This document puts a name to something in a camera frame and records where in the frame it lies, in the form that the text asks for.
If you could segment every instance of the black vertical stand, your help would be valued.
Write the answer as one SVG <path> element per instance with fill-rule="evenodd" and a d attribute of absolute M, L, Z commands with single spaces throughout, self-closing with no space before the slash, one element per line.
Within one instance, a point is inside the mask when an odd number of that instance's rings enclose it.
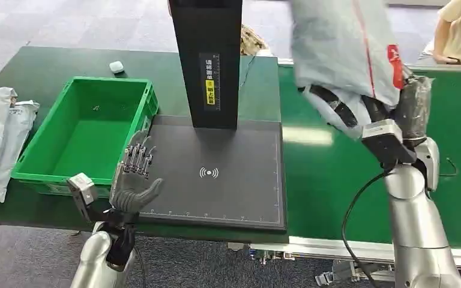
<path fill-rule="evenodd" d="M 236 129 L 243 0 L 169 0 L 194 127 Z"/>

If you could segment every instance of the black cable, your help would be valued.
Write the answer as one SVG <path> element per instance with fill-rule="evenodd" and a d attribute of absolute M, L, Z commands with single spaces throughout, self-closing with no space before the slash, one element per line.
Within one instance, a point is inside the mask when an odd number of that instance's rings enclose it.
<path fill-rule="evenodd" d="M 349 254 L 351 255 L 352 257 L 352 260 L 354 260 L 354 262 L 358 265 L 358 267 L 363 271 L 363 273 L 365 273 L 365 275 L 367 276 L 367 278 L 369 279 L 370 281 L 370 284 L 372 284 L 373 287 L 375 288 L 379 288 L 378 284 L 376 283 L 376 281 L 372 278 L 372 276 L 370 275 L 370 273 L 365 269 L 365 266 L 361 263 L 361 261 L 358 259 L 358 257 L 356 257 L 356 254 L 354 254 L 354 252 L 352 251 L 351 247 L 349 246 L 349 244 L 347 243 L 347 239 L 346 239 L 346 236 L 345 236 L 345 227 L 347 226 L 347 221 L 349 220 L 349 215 L 351 214 L 351 211 L 352 211 L 352 208 L 354 207 L 354 205 L 356 204 L 356 202 L 358 201 L 358 199 L 360 198 L 361 194 L 363 194 L 363 192 L 370 186 L 372 185 L 374 182 L 376 182 L 377 180 L 383 178 L 383 177 L 386 177 L 388 174 L 390 174 L 390 172 L 392 171 L 393 169 L 388 169 L 388 170 L 384 170 L 384 172 L 382 172 L 381 174 L 375 176 L 374 178 L 372 178 L 367 184 L 365 184 L 365 186 L 361 187 L 361 189 L 358 191 L 358 193 L 356 193 L 356 196 L 354 196 L 354 199 L 352 199 L 352 202 L 351 204 L 349 204 L 349 208 L 347 208 L 347 211 L 345 212 L 345 216 L 344 216 L 344 219 L 343 219 L 343 222 L 342 222 L 342 240 L 343 240 L 343 245 L 345 245 L 345 248 L 347 249 L 347 251 L 349 252 Z"/>
<path fill-rule="evenodd" d="M 142 261 L 142 256 L 140 255 L 140 252 L 137 249 L 137 247 L 135 246 L 133 247 L 133 249 L 135 250 L 135 253 L 137 253 L 137 255 L 139 256 L 140 270 L 142 271 L 142 285 L 143 288 L 146 288 L 146 269 L 144 268 L 144 262 Z"/>
<path fill-rule="evenodd" d="M 442 177 L 454 177 L 459 174 L 459 169 L 457 166 L 453 163 L 453 161 L 450 158 L 446 158 L 446 160 L 449 162 L 449 164 L 453 167 L 454 171 L 452 174 L 439 174 Z"/>

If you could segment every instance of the red label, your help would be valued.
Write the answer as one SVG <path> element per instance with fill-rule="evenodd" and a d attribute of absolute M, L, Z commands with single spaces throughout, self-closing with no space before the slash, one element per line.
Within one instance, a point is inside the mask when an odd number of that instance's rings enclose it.
<path fill-rule="evenodd" d="M 402 75 L 402 61 L 400 60 L 399 47 L 397 45 L 388 45 L 388 59 L 393 66 L 393 85 L 399 89 L 404 87 L 404 78 Z"/>

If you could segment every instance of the green table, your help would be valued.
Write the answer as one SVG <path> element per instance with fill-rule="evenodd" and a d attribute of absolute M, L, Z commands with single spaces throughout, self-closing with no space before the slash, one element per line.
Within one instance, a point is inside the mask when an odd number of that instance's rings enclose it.
<path fill-rule="evenodd" d="M 250 59 L 242 59 L 242 67 Z M 107 65 L 115 60 L 124 63 L 128 77 L 153 81 L 162 114 L 188 115 L 179 59 L 171 53 L 23 47 L 0 73 L 0 86 L 15 87 L 22 99 L 35 99 L 43 105 L 36 122 L 39 125 L 71 76 L 112 77 Z M 441 150 L 441 172 L 452 171 L 446 157 L 459 168 L 457 177 L 441 178 L 433 198 L 450 244 L 461 248 L 461 71 L 417 71 L 436 78 L 429 134 Z M 272 74 L 278 74 L 279 83 Z M 275 58 L 256 58 L 251 65 L 241 91 L 240 117 L 279 119 L 279 91 L 287 234 L 152 223 L 143 223 L 139 229 L 149 235 L 231 242 L 285 243 L 289 237 L 340 239 L 345 209 L 356 190 L 380 168 L 361 144 L 335 131 L 316 115 L 297 93 L 292 66 L 277 66 Z M 387 207 L 384 185 L 373 185 L 355 207 L 348 224 L 349 239 L 391 243 Z M 0 224 L 90 229 L 69 197 L 25 191 L 17 181 L 10 183 L 6 202 L 0 204 Z"/>

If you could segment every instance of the person's hand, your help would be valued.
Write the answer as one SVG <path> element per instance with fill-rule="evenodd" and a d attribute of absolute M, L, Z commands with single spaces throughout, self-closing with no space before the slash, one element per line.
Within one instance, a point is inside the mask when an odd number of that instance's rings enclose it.
<path fill-rule="evenodd" d="M 434 60 L 436 61 L 437 64 L 455 64 L 458 62 L 457 59 L 434 54 L 433 55 Z"/>
<path fill-rule="evenodd" d="M 147 134 L 142 130 L 133 135 L 124 150 L 123 160 L 117 165 L 109 202 L 119 211 L 140 212 L 160 194 L 163 179 L 152 183 L 148 179 L 156 147 L 151 147 Z"/>

